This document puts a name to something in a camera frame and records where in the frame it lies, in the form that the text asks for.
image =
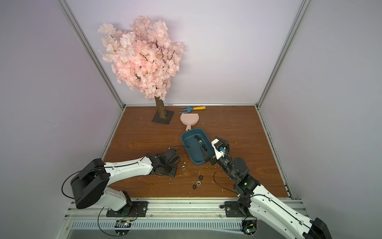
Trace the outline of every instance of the pink dustpan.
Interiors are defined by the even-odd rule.
[[[191,130],[191,125],[194,125],[198,122],[199,120],[199,114],[181,114],[180,115],[180,121],[184,125],[187,125],[186,131]]]

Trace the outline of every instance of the tree trunk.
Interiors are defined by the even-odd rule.
[[[161,119],[165,119],[166,118],[166,111],[165,111],[165,106],[163,104],[163,100],[159,99],[158,97],[155,97],[155,103],[157,105],[159,117]]]

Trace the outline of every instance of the yellow handle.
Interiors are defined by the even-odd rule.
[[[197,109],[206,109],[205,106],[199,106],[199,107],[194,107],[193,110],[197,110]]]

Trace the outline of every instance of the black cable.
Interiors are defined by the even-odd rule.
[[[137,220],[137,218],[138,218],[138,209],[137,208],[134,208],[136,211],[137,211],[137,216],[135,217],[135,219],[134,220],[129,220],[129,222],[132,222],[132,221],[135,221],[135,220]],[[133,213],[133,211],[131,211],[130,212],[130,214],[129,215],[127,215],[126,217],[124,217],[124,218],[122,218],[122,219],[119,219],[119,220],[117,220],[117,221],[122,221],[122,220],[124,220],[125,218],[127,218],[127,217],[129,217],[131,214]]]
[[[123,235],[111,235],[111,234],[108,234],[108,233],[106,233],[106,232],[104,232],[102,229],[101,229],[101,227],[99,226],[99,215],[101,215],[101,212],[102,212],[102,210],[104,209],[105,207],[103,207],[102,209],[101,209],[101,211],[99,211],[99,214],[98,214],[98,217],[97,217],[97,226],[98,226],[98,228],[101,230],[101,232],[103,232],[103,233],[105,233],[106,235],[108,235],[108,236],[115,236],[115,237],[118,237],[118,236],[125,236],[125,235],[127,235],[127,233],[125,233],[125,234],[123,234]],[[135,208],[135,210],[137,210],[137,216],[136,216],[136,218],[134,219],[134,220],[132,220],[132,221],[135,221],[135,220],[137,220],[137,218],[138,218],[138,209],[137,208]]]
[[[187,147],[187,148],[189,148],[190,146],[188,146],[188,145],[177,145],[177,146],[174,146],[173,148],[175,148],[175,147],[179,147],[179,146],[182,146],[182,147]]]
[[[180,163],[180,157],[177,159],[177,163],[174,162],[174,164],[178,165]]]
[[[217,185],[219,185],[219,186],[221,186],[221,185],[218,184],[218,183],[216,182],[216,180],[215,180],[215,174],[216,174],[217,171],[219,171],[219,169],[221,169],[221,168],[222,168],[222,166],[220,166],[220,168],[218,168],[218,169],[215,171],[214,176],[212,177],[212,178],[214,179],[215,183],[216,183]],[[235,192],[235,191],[229,190],[229,189],[227,189],[227,188],[225,188],[225,187],[223,187],[223,186],[221,186],[221,187],[222,187],[223,189],[225,189],[225,190],[228,190],[228,191],[230,191],[230,192],[233,192],[233,193],[237,194],[237,192]]]
[[[129,166],[129,165],[133,165],[133,164],[137,164],[138,162],[135,162],[135,163],[132,163],[132,164],[128,164],[128,165],[120,165],[120,166],[114,166],[114,167],[124,167],[124,166]],[[92,167],[90,169],[83,169],[83,170],[80,170],[80,171],[77,171],[75,173],[72,173],[69,177],[67,177],[65,179],[65,181],[62,183],[62,186],[61,186],[61,192],[62,194],[65,196],[65,197],[68,197],[68,198],[71,198],[71,199],[74,199],[74,197],[70,197],[68,195],[66,195],[64,193],[64,184],[66,183],[66,181],[73,175],[75,175],[76,173],[79,173],[79,172],[82,172],[82,171],[86,171],[86,170],[93,170],[93,169],[98,169],[98,170],[101,170],[101,169],[105,169],[105,168],[112,168],[112,167]]]

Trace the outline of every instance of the metal vent grille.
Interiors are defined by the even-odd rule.
[[[131,225],[120,225],[116,220],[100,220],[102,229],[131,228],[131,229],[218,229],[240,230],[241,220],[138,220]],[[97,220],[75,220],[72,229],[98,229]]]

